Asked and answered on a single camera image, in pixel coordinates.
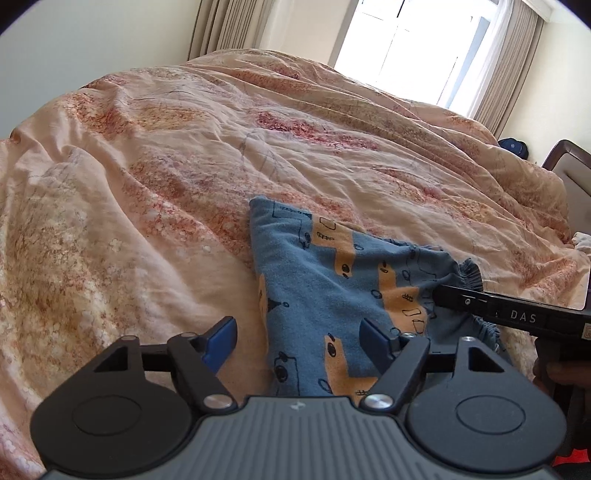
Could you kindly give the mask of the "person's right hand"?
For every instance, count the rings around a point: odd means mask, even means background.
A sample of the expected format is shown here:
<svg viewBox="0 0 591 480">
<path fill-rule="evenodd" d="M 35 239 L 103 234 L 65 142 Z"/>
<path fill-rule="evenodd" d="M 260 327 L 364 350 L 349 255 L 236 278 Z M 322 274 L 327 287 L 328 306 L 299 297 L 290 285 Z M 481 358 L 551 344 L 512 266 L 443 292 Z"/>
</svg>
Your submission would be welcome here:
<svg viewBox="0 0 591 480">
<path fill-rule="evenodd" d="M 533 367 L 534 384 L 548 394 L 557 385 L 578 387 L 590 403 L 590 362 L 558 360 L 553 354 L 555 348 L 542 338 L 536 339 L 535 346 L 538 358 Z"/>
</svg>

